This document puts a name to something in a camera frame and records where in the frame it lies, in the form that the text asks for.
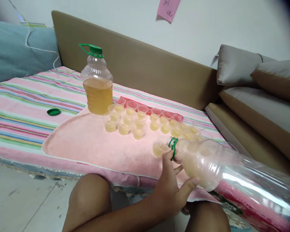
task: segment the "tiled floor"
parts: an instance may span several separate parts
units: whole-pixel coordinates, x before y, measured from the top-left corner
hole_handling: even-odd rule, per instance
[[[0,232],[59,232],[68,209],[68,199],[77,181],[33,179],[26,173],[0,165]],[[136,203],[123,192],[111,191],[113,210]],[[179,213],[150,232],[185,231],[189,216]]]

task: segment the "beige headboard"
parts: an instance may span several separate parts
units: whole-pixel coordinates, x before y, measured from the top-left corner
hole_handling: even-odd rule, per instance
[[[218,98],[222,87],[210,67],[59,11],[52,17],[62,64],[70,69],[81,72],[87,64],[78,44],[93,44],[103,49],[114,83],[198,110]]]

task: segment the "charging cable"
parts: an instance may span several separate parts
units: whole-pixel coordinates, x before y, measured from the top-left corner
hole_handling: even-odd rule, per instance
[[[57,58],[55,59],[54,63],[53,63],[53,67],[54,67],[54,70],[58,73],[73,73],[75,72],[75,70],[72,70],[72,71],[58,71],[56,68],[55,68],[55,63],[56,61],[59,59],[59,53],[58,52],[55,52],[55,51],[49,51],[49,50],[44,50],[44,49],[40,49],[40,48],[34,48],[34,47],[31,47],[28,45],[28,38],[30,36],[30,26],[29,26],[29,23],[28,21],[26,20],[25,16],[21,13],[21,11],[17,8],[17,6],[15,5],[15,3],[13,3],[12,0],[9,0],[9,2],[12,4],[13,8],[21,15],[21,17],[23,18],[23,20],[27,23],[27,27],[28,27],[28,34],[26,36],[26,40],[25,40],[25,46],[28,47],[28,48],[32,48],[32,49],[36,49],[36,50],[40,50],[40,51],[44,51],[44,52],[51,52],[51,53],[56,53],[57,54]]]

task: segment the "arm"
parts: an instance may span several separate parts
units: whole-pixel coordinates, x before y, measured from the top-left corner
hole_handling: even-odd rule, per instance
[[[173,151],[163,154],[162,174],[153,194],[126,208],[105,214],[80,226],[75,232],[87,231],[147,231],[185,206],[198,181],[190,178],[178,189],[176,175],[183,169],[173,169]]]

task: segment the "large plastic bottle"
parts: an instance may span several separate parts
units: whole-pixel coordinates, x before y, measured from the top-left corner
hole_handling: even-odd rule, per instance
[[[170,137],[189,177],[259,231],[290,231],[290,176],[213,140]]]
[[[112,104],[113,76],[106,68],[102,48],[84,43],[80,43],[79,46],[89,55],[87,65],[81,72],[88,109],[91,113],[103,115]]]

